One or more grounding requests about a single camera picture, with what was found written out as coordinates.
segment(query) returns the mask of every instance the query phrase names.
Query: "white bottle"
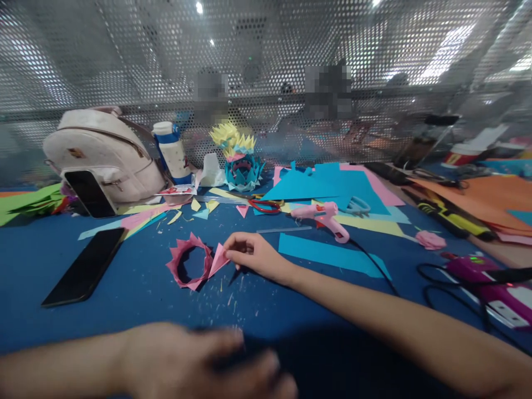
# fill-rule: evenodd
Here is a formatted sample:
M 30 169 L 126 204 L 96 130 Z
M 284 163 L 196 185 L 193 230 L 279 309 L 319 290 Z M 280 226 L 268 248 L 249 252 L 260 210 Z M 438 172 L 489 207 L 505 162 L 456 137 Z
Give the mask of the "white bottle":
M 153 135 L 163 164 L 170 171 L 174 184 L 191 184 L 192 173 L 188 168 L 187 156 L 180 140 L 179 127 L 172 122 L 159 122 L 154 124 Z

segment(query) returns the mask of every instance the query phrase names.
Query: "hand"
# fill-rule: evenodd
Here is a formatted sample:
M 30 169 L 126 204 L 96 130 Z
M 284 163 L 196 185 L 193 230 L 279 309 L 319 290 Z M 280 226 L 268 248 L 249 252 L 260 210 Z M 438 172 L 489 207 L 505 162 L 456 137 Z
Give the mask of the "hand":
M 237 269 L 247 266 L 267 279 L 288 285 L 297 267 L 287 261 L 260 235 L 255 233 L 233 233 L 225 244 L 226 257 Z
M 120 368 L 127 392 L 138 399 L 292 399 L 294 379 L 283 375 L 272 385 L 279 361 L 266 352 L 228 372 L 211 363 L 243 344 L 239 330 L 194 333 L 170 323 L 154 323 L 125 331 Z

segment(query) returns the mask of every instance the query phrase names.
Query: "white backpack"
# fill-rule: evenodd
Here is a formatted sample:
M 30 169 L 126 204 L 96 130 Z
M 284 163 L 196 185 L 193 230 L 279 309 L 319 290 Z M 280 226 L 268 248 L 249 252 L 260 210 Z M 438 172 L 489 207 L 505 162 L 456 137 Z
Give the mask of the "white backpack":
M 57 131 L 43 143 L 46 163 L 64 177 L 68 171 L 90 170 L 113 202 L 153 196 L 166 184 L 157 163 L 133 131 L 153 137 L 120 117 L 118 107 L 67 111 Z

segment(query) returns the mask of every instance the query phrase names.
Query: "pink glue gun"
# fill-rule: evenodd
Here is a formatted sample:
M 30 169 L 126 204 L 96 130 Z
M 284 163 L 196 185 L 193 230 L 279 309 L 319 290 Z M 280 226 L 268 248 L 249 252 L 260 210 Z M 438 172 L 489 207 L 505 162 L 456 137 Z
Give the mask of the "pink glue gun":
M 294 209 L 290 215 L 296 219 L 314 219 L 323 224 L 334 234 L 340 244 L 349 241 L 349 233 L 343 226 L 333 219 L 338 214 L 338 206 L 334 202 L 325 202 L 323 205 L 307 205 Z

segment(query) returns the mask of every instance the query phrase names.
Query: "paper cup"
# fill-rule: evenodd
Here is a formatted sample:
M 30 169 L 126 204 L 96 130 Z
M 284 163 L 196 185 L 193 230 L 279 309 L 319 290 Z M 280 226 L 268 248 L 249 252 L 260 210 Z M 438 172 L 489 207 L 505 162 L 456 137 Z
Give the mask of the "paper cup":
M 455 144 L 442 162 L 442 166 L 456 168 L 473 162 L 485 149 L 478 149 L 467 143 Z

